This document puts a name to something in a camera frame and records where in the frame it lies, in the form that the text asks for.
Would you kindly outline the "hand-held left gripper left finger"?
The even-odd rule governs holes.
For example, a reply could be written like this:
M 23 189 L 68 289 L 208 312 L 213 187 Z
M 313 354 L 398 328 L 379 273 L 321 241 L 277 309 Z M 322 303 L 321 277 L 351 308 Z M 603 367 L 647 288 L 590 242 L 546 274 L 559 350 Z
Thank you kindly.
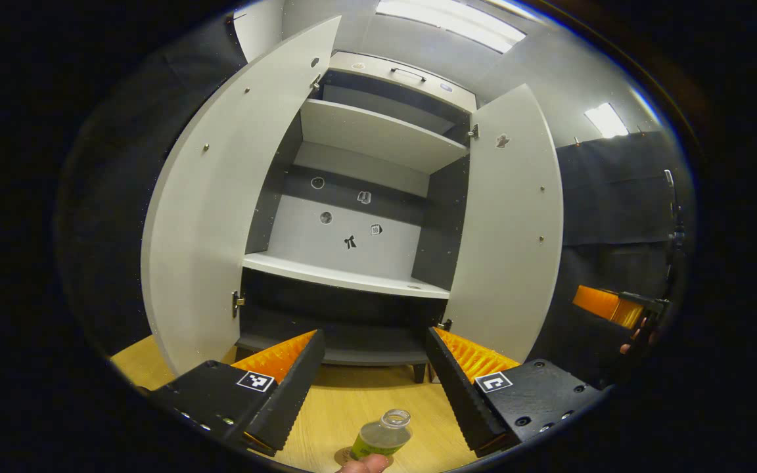
M 310 330 L 231 365 L 207 360 L 145 396 L 224 446 L 274 456 L 285 448 L 325 347 L 324 330 Z

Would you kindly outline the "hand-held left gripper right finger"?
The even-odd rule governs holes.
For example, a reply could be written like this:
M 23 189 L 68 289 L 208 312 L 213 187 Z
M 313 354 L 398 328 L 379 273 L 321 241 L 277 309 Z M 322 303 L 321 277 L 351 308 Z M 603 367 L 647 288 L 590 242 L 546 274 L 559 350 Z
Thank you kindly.
M 427 330 L 424 349 L 478 458 L 555 433 L 608 395 L 549 360 L 514 363 L 438 327 Z

